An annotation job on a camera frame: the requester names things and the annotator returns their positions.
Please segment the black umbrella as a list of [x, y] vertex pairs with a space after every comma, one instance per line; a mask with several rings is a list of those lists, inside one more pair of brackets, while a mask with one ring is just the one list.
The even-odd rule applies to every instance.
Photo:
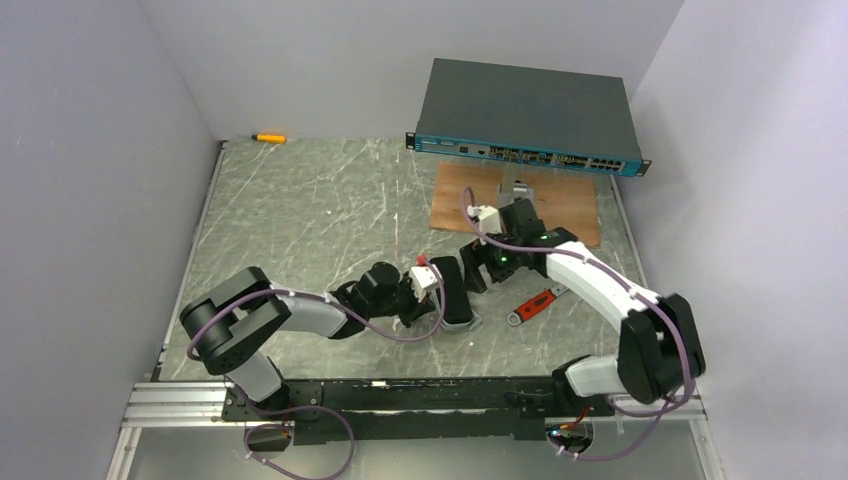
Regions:
[[437, 291], [443, 311], [442, 327], [451, 332], [476, 328], [481, 318], [471, 307], [458, 260], [454, 256], [441, 256], [431, 258], [430, 263], [439, 271], [444, 285], [444, 295]]

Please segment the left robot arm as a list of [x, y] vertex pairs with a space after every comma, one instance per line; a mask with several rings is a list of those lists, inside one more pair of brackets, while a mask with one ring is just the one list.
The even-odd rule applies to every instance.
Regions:
[[429, 312], [444, 314], [446, 292], [444, 274], [427, 260], [406, 273], [377, 262], [359, 279], [321, 294], [286, 289], [251, 266], [190, 302], [178, 319], [189, 337], [189, 359], [228, 378], [246, 400], [277, 407], [288, 404], [290, 389], [261, 352], [274, 334], [343, 340], [370, 330], [387, 338], [373, 319], [395, 317], [410, 325]]

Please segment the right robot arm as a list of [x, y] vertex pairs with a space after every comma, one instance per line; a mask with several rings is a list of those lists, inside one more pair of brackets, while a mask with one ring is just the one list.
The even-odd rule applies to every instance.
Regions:
[[585, 355], [554, 370], [568, 399], [628, 395], [646, 405], [665, 400], [668, 410], [689, 400], [706, 362], [683, 296], [662, 296], [629, 280], [569, 230], [547, 228], [526, 199], [502, 208], [472, 200], [465, 190], [463, 216], [477, 238], [462, 255], [478, 289], [485, 286], [480, 266], [494, 282], [527, 268], [575, 293], [618, 335], [615, 353]]

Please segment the plywood board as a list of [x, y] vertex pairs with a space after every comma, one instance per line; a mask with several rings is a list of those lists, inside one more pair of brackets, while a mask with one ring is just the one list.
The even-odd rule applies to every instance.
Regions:
[[464, 189], [473, 190], [476, 205], [503, 208], [502, 231], [529, 230], [536, 226], [552, 230], [562, 227], [587, 247], [601, 244], [596, 187], [586, 175], [561, 175], [519, 171], [513, 194], [505, 196], [500, 184], [502, 167], [441, 162], [437, 168], [429, 226], [436, 230], [469, 232], [462, 210]]

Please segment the orange utility knife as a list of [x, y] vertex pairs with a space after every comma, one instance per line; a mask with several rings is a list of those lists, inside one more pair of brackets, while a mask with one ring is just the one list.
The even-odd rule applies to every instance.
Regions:
[[257, 142], [270, 144], [285, 144], [287, 142], [287, 138], [285, 136], [274, 134], [254, 134], [251, 136], [251, 139]]

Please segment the red handled adjustable wrench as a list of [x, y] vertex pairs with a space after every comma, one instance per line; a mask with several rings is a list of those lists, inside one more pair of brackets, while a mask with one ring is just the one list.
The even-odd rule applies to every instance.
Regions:
[[567, 291], [568, 288], [563, 285], [554, 285], [551, 288], [541, 291], [512, 310], [505, 318], [507, 324], [511, 327], [517, 327], [528, 322], [547, 309]]

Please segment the metal switch stand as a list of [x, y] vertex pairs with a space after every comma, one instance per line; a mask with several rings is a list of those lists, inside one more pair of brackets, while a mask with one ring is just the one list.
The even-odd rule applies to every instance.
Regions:
[[496, 207], [502, 208], [516, 201], [528, 200], [535, 205], [535, 191], [527, 183], [518, 179], [519, 165], [506, 163], [501, 182], [497, 186]]

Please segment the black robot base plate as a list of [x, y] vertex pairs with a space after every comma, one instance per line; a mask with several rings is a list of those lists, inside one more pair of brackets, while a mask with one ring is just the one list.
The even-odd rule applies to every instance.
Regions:
[[545, 427], [610, 417], [606, 400], [582, 398], [550, 376], [294, 380], [284, 396], [249, 407], [228, 388], [225, 422], [286, 420], [297, 446], [330, 441], [510, 437], [541, 440]]

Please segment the grey network switch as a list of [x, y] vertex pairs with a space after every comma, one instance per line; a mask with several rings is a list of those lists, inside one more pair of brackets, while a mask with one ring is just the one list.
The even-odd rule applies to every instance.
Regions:
[[651, 165], [621, 78], [443, 58], [406, 147], [623, 177]]

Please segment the aluminium frame rail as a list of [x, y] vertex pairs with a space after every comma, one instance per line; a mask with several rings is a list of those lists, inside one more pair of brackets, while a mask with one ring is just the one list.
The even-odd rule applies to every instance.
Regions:
[[133, 386], [124, 428], [209, 427], [222, 424], [223, 381], [148, 382]]

